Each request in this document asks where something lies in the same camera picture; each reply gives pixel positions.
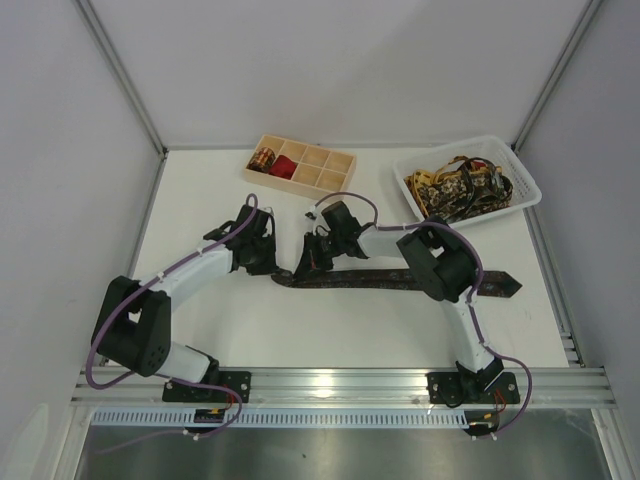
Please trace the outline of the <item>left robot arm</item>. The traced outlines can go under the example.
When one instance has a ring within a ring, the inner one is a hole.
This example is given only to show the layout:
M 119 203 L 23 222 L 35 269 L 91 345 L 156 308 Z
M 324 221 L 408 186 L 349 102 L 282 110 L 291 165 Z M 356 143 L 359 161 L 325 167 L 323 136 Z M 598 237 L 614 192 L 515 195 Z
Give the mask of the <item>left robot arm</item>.
M 133 374 L 186 385 L 203 382 L 217 363 L 172 339 L 172 317 L 203 288 L 240 269 L 252 276 L 280 271 L 275 217 L 269 207 L 243 205 L 236 219 L 205 234 L 190 253 L 154 275 L 112 280 L 85 364 L 89 385 L 106 389 Z

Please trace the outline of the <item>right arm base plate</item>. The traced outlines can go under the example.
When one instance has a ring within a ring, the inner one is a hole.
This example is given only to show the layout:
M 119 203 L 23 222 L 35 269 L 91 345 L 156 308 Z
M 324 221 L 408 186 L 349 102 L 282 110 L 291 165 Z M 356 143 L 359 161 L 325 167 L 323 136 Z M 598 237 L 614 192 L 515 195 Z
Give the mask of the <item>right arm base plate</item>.
M 490 405 L 495 402 L 516 405 L 521 401 L 513 373 L 503 371 L 492 381 L 483 375 L 445 370 L 426 375 L 432 404 L 457 407 L 466 404 Z

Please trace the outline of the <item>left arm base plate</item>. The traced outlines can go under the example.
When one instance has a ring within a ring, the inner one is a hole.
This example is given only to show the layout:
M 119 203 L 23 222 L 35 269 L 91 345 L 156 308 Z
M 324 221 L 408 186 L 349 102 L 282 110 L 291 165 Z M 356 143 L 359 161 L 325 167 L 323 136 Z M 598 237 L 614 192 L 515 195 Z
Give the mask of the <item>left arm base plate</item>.
M 166 403 L 232 403 L 240 399 L 248 402 L 252 373 L 247 370 L 222 369 L 207 374 L 201 386 L 190 386 L 175 380 L 163 388 L 162 401 Z

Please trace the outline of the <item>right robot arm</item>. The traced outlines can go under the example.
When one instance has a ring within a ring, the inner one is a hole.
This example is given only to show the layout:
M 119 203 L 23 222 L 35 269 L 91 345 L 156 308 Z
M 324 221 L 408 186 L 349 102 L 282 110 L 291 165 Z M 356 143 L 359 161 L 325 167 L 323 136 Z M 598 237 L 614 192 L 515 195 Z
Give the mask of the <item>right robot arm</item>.
M 416 227 L 361 224 L 342 201 L 321 212 L 325 224 L 306 233 L 289 286 L 306 289 L 421 291 L 440 303 L 458 341 L 460 397 L 478 401 L 504 365 L 486 346 L 471 302 L 482 282 L 477 254 L 446 222 L 432 217 Z M 334 269 L 340 256 L 368 260 L 394 257 L 404 269 Z

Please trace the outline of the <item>white plastic basket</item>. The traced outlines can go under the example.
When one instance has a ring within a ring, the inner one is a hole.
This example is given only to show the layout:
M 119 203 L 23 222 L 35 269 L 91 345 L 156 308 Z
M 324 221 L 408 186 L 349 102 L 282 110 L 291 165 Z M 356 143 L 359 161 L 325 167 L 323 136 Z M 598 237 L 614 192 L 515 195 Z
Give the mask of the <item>white plastic basket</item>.
M 398 158 L 394 161 L 392 166 L 393 174 L 408 204 L 413 220 L 423 220 L 424 216 L 417 201 L 411 195 L 409 187 L 405 183 L 405 178 L 418 169 L 434 172 L 437 168 L 444 166 L 446 161 L 452 160 L 457 155 L 481 157 L 501 167 L 502 173 L 513 185 L 513 194 L 509 205 L 503 209 L 456 222 L 448 220 L 448 223 L 454 228 L 462 228 L 493 220 L 535 206 L 541 201 L 542 193 L 535 180 L 510 147 L 496 136 L 482 135 L 430 147 L 423 153 L 414 154 L 412 157 Z

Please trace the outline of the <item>brown blue-flowered tie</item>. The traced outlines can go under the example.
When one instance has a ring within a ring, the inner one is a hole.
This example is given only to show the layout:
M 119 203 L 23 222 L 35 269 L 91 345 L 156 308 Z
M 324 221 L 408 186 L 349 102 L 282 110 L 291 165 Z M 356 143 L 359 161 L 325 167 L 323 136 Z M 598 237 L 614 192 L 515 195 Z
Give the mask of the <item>brown blue-flowered tie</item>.
M 381 289 L 421 291 L 421 286 L 408 269 L 363 269 L 328 271 L 305 278 L 295 278 L 282 271 L 271 275 L 278 285 L 297 289 Z M 523 285 L 504 271 L 484 273 L 479 296 L 512 298 Z

